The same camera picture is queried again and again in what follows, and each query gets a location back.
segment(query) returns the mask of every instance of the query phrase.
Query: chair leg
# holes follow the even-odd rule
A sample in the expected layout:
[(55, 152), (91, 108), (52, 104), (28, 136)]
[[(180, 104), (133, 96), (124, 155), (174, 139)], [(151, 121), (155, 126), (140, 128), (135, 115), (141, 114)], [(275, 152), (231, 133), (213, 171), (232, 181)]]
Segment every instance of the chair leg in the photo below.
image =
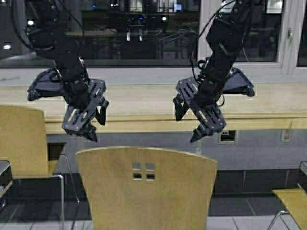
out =
[(64, 177), (62, 175), (53, 175), (52, 177), (57, 177), (61, 180), (61, 222), (62, 222), (62, 230), (64, 230), (65, 224), (65, 206), (64, 206)]
[(289, 212), (287, 212), (287, 211), (280, 211), (279, 213), (277, 213), (276, 216), (274, 217), (274, 219), (272, 220), (272, 222), (270, 223), (267, 230), (271, 230), (271, 228), (273, 227), (273, 225), (276, 222), (276, 220), (278, 219), (278, 217), (280, 217), (282, 215), (288, 215), (288, 214), (289, 214)]
[(79, 203), (80, 203), (80, 200), (79, 200), (79, 198), (78, 198), (78, 196), (77, 196), (75, 183), (73, 182), (72, 172), (71, 172), (71, 164), (69, 163), (68, 157), (67, 157), (65, 154), (61, 154), (60, 158), (61, 158), (61, 157), (64, 157), (64, 158), (65, 158), (65, 161), (66, 161), (66, 164), (67, 164), (67, 167), (68, 167), (68, 170), (69, 170), (69, 174), (70, 174), (70, 177), (71, 177), (71, 184), (72, 184), (73, 192), (74, 192), (74, 194), (75, 194), (75, 198), (76, 198), (76, 200), (77, 200), (77, 203), (79, 204)]
[(4, 207), (6, 206), (6, 199), (3, 199), (2, 204), (0, 205), (0, 212), (4, 209)]

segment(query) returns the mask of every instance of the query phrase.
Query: wooden countertop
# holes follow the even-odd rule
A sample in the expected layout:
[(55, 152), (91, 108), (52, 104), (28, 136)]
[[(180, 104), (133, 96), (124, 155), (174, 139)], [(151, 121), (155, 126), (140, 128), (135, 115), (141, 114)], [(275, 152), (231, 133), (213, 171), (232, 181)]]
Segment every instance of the wooden countertop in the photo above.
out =
[[(189, 111), (176, 122), (174, 85), (110, 85), (105, 93), (110, 102), (107, 124), (97, 132), (192, 131), (199, 125)], [(0, 87), (0, 104), (20, 104), (45, 111), (48, 134), (64, 133), (61, 123), (66, 111), (62, 98), (27, 101), (27, 87)], [(226, 130), (307, 129), (307, 83), (257, 84), (256, 95), (226, 95), (222, 112)]]

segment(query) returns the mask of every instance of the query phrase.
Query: window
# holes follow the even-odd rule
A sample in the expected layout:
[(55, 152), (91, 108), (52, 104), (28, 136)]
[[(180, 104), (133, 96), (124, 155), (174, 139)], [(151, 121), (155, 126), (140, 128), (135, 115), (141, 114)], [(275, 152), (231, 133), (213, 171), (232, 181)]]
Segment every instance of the window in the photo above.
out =
[(306, 17), (306, 10), (305, 10), (304, 22), (303, 22), (301, 29), (302, 29), (302, 34), (301, 34), (299, 51), (298, 51), (297, 66), (298, 67), (307, 67), (307, 17)]
[[(224, 0), (222, 5), (232, 0)], [(229, 14), (235, 3), (221, 10)], [(280, 32), (282, 27), (283, 0), (263, 0), (255, 7), (259, 13), (253, 15), (253, 26), (237, 62), (277, 62)]]
[[(16, 24), (35, 26), (29, 7), (18, 2)], [(81, 56), (87, 66), (188, 66), (199, 32), (199, 0), (64, 0), (84, 27)], [(78, 24), (58, 8), (67, 36), (81, 41)], [(24, 47), (12, 29), (10, 7), (0, 4), (0, 67), (52, 66)]]

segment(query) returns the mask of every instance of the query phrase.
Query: gray wall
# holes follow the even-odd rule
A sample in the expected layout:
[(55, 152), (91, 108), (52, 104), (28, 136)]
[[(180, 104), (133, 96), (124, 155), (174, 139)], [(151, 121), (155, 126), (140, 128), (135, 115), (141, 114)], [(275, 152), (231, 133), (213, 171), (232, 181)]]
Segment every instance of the gray wall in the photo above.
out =
[[(74, 154), (81, 149), (103, 146), (148, 146), (184, 150), (216, 159), (219, 170), (297, 169), (307, 160), (307, 131), (292, 131), (290, 142), (281, 142), (281, 130), (239, 131), (236, 144), (219, 144), (218, 135), (204, 138), (203, 143), (190, 143), (192, 132), (99, 134), (97, 143), (66, 135), (49, 135), (49, 142), (67, 142), (65, 153), (74, 173), (78, 168)], [(61, 161), (57, 172), (68, 173)]]

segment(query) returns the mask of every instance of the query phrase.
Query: square cutout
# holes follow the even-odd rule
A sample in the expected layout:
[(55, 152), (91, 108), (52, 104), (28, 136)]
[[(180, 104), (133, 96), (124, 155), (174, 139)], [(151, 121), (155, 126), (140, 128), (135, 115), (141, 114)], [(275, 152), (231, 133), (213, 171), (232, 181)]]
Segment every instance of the square cutout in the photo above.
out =
[(146, 174), (146, 180), (147, 181), (154, 181), (155, 175), (154, 174)]
[(134, 174), (133, 174), (133, 179), (134, 179), (135, 181), (141, 181), (141, 180), (142, 180), (142, 174), (140, 174), (140, 173), (134, 173)]
[(146, 163), (146, 171), (154, 171), (155, 165), (153, 163)]
[(133, 169), (133, 170), (141, 170), (141, 169), (142, 169), (141, 163), (139, 163), (139, 162), (133, 162), (133, 163), (132, 163), (132, 169)]

